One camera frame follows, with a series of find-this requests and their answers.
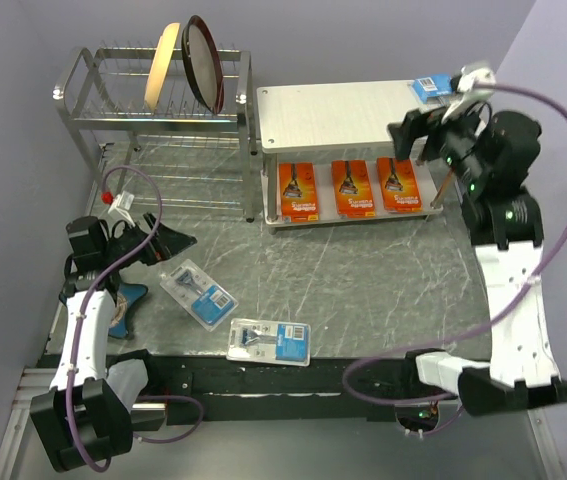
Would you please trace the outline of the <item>blue razor blister pack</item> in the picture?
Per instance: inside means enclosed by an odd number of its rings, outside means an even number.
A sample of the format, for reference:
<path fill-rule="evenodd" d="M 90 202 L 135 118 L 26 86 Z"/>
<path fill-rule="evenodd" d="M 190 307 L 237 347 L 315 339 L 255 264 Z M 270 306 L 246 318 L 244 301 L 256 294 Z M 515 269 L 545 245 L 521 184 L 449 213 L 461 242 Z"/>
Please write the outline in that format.
<path fill-rule="evenodd" d="M 311 328 L 307 324 L 234 318 L 226 359 L 235 362 L 307 367 Z"/>
<path fill-rule="evenodd" d="M 428 106 L 448 105 L 453 97 L 451 76 L 447 74 L 417 78 L 412 81 L 411 87 L 416 98 Z"/>
<path fill-rule="evenodd" d="M 160 286 L 205 330 L 215 330 L 239 302 L 192 260 L 185 260 Z"/>

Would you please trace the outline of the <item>orange razor box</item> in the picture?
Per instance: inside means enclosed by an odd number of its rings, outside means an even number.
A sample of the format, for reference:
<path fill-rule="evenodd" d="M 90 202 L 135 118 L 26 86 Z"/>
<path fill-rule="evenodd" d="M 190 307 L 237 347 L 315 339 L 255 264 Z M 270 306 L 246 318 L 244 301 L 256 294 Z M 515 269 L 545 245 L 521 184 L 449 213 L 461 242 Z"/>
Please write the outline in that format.
<path fill-rule="evenodd" d="M 278 180 L 283 221 L 286 223 L 318 221 L 319 202 L 313 164 L 280 163 Z"/>
<path fill-rule="evenodd" d="M 379 157 L 376 168 L 383 206 L 394 213 L 422 210 L 422 200 L 411 160 Z"/>
<path fill-rule="evenodd" d="M 376 216 L 373 192 L 364 160 L 336 160 L 331 174 L 337 214 L 341 218 L 363 219 Z"/>

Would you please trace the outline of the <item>blue razor blister pack front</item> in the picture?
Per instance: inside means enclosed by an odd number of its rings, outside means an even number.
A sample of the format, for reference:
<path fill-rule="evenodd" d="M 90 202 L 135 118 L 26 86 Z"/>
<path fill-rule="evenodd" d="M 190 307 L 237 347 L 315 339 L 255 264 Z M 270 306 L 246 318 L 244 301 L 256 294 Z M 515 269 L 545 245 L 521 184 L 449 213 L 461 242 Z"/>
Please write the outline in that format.
<path fill-rule="evenodd" d="M 234 318 L 226 359 L 235 362 L 307 367 L 311 328 L 307 324 Z"/>

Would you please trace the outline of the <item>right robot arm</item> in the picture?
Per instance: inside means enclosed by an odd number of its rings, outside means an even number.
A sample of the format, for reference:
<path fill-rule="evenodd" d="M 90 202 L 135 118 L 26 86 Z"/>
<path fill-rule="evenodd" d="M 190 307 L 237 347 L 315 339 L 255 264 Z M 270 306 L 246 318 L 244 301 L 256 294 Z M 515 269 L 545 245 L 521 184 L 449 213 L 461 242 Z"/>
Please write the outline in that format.
<path fill-rule="evenodd" d="M 412 110 L 388 127 L 398 159 L 416 140 L 422 156 L 441 158 L 463 187 L 461 210 L 487 293 L 491 358 L 475 362 L 441 348 L 413 350 L 402 390 L 423 398 L 434 387 L 457 396 L 472 416 L 567 403 L 547 332 L 541 278 L 544 230 L 540 206 L 524 181 L 538 157 L 540 124 L 516 111 L 483 123 L 467 109 Z"/>

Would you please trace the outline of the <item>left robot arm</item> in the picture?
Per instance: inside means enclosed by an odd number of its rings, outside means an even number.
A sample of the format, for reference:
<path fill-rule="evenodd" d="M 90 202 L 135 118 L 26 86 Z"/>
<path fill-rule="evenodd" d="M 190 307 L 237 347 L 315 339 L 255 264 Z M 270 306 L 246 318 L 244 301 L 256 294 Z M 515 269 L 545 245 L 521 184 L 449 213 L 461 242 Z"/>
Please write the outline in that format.
<path fill-rule="evenodd" d="M 149 368 L 149 354 L 134 352 L 113 365 L 106 362 L 108 331 L 114 319 L 122 269 L 140 262 L 167 261 L 196 244 L 195 237 L 163 225 L 153 214 L 149 226 L 123 227 L 117 236 L 95 216 L 66 226 L 72 249 L 60 297 L 67 328 L 57 371 L 46 393 L 31 403 L 30 417 L 54 470 L 82 466 L 106 469 L 113 457 L 132 447 L 132 408 L 161 390 L 160 374 Z"/>

